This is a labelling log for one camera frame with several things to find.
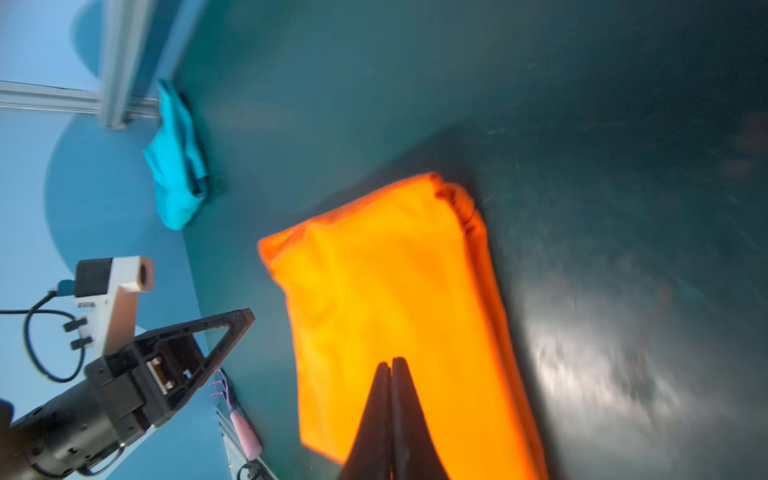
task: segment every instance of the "orange cloth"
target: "orange cloth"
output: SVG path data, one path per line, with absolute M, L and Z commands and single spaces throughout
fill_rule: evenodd
M 405 357 L 452 480 L 546 478 L 469 195 L 412 177 L 259 242 L 286 294 L 302 442 L 344 462 L 379 362 Z

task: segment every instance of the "dark teal table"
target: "dark teal table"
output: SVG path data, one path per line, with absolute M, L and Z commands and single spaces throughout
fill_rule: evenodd
M 275 472 L 338 466 L 257 241 L 434 170 L 488 223 L 553 478 L 768 478 L 767 58 L 765 2 L 211 2 L 187 251 L 204 315 L 256 315 L 224 366 Z

